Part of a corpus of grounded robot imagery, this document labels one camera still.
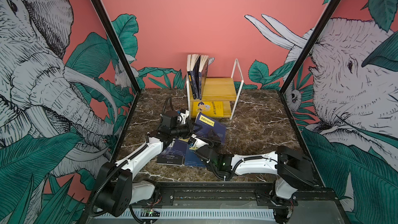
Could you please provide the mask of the blue book with yellow label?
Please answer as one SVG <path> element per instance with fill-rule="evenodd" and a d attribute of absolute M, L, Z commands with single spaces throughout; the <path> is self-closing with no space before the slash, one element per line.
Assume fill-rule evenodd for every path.
<path fill-rule="evenodd" d="M 187 167 L 199 167 L 199 168 L 205 167 L 200 158 L 194 153 L 194 150 L 191 150 L 190 148 L 186 149 L 186 154 L 184 157 L 184 165 Z"/>

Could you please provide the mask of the purple book with old man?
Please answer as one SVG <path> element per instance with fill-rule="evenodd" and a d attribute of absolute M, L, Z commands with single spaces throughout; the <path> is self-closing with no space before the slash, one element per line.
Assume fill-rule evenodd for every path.
<path fill-rule="evenodd" d="M 199 67 L 200 67 L 200 58 L 201 55 L 199 54 L 194 54 L 192 56 L 192 58 L 194 58 L 194 60 L 192 60 L 192 71 L 191 71 L 191 77 L 192 77 L 192 81 L 193 81 L 193 85 L 194 85 L 194 90 L 195 90 L 195 99 L 199 99 L 200 98 L 200 94 L 199 94 Z"/>

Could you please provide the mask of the navy book with yellow label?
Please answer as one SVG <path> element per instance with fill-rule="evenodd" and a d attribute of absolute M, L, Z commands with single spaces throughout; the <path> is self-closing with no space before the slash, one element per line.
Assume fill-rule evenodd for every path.
<path fill-rule="evenodd" d="M 186 140 L 175 139 L 172 142 L 171 152 L 175 155 L 185 156 L 187 152 L 188 143 Z"/>

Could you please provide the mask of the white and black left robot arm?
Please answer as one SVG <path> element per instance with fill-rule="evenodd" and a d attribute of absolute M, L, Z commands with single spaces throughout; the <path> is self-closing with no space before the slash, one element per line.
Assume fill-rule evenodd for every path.
<path fill-rule="evenodd" d="M 155 185 L 144 180 L 134 183 L 133 179 L 172 141 L 189 138 L 193 134 L 193 123 L 189 116 L 188 110 L 163 113 L 159 126 L 146 134 L 145 142 L 138 149 L 115 163 L 103 164 L 87 209 L 89 216 L 98 217 L 109 213 L 119 217 L 131 204 L 150 199 Z"/>

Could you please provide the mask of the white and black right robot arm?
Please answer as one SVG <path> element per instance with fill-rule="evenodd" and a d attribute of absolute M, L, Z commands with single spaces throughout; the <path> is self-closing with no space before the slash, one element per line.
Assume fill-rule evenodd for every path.
<path fill-rule="evenodd" d="M 231 155 L 216 151 L 216 141 L 197 135 L 189 138 L 189 144 L 206 169 L 218 179 L 230 181 L 235 175 L 277 175 L 270 193 L 273 198 L 290 200 L 298 190 L 311 190 L 315 186 L 310 158 L 287 146 L 260 155 Z"/>

